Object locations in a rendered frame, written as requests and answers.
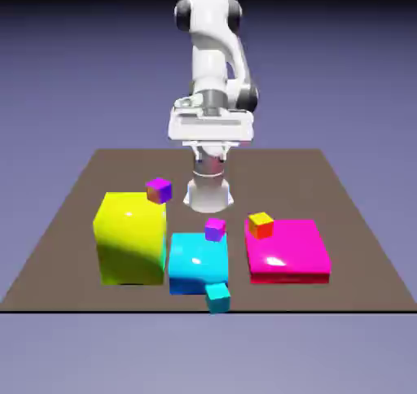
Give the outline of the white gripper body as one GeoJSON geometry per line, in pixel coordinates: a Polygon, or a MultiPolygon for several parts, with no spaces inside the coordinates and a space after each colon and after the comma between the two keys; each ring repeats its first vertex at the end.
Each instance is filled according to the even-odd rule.
{"type": "Polygon", "coordinates": [[[219,116],[204,116],[200,107],[173,107],[168,137],[181,142],[251,142],[253,122],[251,112],[221,108],[219,116]]]}

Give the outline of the small purple cube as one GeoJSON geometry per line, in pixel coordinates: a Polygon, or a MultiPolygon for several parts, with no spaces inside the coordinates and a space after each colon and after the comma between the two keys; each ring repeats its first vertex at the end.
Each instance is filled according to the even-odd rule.
{"type": "Polygon", "coordinates": [[[146,183],[147,199],[155,204],[164,204],[172,199],[172,182],[161,177],[146,183]]]}

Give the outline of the small magenta cube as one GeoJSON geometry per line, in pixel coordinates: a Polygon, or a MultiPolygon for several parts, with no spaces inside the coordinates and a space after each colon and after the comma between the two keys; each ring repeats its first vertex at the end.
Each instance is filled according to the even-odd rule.
{"type": "Polygon", "coordinates": [[[211,217],[204,225],[204,235],[208,241],[220,242],[226,233],[226,221],[211,217]]]}

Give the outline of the small orange cube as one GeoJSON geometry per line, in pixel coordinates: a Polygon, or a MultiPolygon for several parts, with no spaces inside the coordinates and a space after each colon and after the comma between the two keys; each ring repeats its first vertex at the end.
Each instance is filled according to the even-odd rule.
{"type": "Polygon", "coordinates": [[[274,219],[266,212],[250,214],[248,230],[256,239],[269,238],[274,233],[274,219]]]}

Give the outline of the small cyan cube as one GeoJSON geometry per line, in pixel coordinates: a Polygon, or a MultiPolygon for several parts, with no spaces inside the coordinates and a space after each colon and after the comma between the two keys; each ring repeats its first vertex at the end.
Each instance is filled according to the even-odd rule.
{"type": "Polygon", "coordinates": [[[205,286],[205,299],[210,313],[226,313],[229,311],[230,292],[224,282],[207,284],[205,286]]]}

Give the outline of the large yellow box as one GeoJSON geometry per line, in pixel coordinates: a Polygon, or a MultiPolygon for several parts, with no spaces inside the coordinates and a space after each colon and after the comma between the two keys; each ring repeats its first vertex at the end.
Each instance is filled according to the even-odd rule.
{"type": "Polygon", "coordinates": [[[93,220],[103,285],[161,285],[165,276],[166,205],[145,192],[108,192],[93,220]]]}

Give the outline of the large cyan box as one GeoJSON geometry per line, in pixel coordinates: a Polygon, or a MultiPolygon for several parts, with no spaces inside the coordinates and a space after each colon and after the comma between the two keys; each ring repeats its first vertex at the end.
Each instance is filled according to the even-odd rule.
{"type": "Polygon", "coordinates": [[[205,286],[229,281],[227,237],[218,242],[204,233],[174,233],[169,249],[169,293],[202,295],[205,286]]]}

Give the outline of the large magenta box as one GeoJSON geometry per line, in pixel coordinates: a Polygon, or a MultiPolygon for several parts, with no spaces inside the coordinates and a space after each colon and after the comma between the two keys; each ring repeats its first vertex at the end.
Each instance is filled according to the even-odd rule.
{"type": "Polygon", "coordinates": [[[312,219],[278,219],[270,237],[257,239],[244,222],[252,284],[327,284],[331,259],[312,219]]]}

